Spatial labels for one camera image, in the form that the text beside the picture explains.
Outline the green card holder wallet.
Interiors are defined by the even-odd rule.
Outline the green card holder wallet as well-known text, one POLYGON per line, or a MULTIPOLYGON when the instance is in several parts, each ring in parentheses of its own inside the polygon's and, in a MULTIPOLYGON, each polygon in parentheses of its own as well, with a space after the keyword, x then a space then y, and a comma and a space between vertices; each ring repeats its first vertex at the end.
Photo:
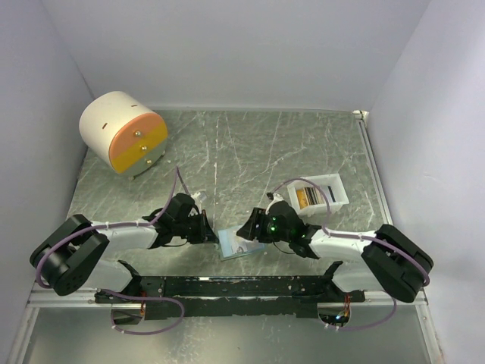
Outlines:
POLYGON ((265 249, 265 245, 263 243, 259 243, 256 240, 246 240, 239 237, 236 232, 241 227, 242 226, 239 225, 218 231, 218 251, 222 261, 247 256, 265 249))

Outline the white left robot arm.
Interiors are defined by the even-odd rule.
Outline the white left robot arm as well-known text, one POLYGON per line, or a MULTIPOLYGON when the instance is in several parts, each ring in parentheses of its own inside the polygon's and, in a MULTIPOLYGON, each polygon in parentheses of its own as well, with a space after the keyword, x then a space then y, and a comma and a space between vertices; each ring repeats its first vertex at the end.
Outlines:
POLYGON ((40 283, 67 296, 80 288, 114 291, 125 303, 142 293, 142 276, 113 255, 130 249, 166 247, 179 237, 189 244, 217 243, 205 210, 186 193, 137 221, 95 223, 72 215, 31 254, 40 283))

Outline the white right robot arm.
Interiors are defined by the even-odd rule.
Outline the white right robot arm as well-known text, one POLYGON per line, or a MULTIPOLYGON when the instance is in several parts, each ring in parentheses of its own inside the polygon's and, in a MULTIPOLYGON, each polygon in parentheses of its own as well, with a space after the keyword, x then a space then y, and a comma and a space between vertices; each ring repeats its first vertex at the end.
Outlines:
POLYGON ((364 233, 342 232, 305 223, 285 201, 254 208, 236 232, 244 240, 285 242, 302 258, 340 262, 321 284, 323 296, 336 302, 349 291, 382 290, 411 303, 430 283, 433 260, 391 224, 364 233))

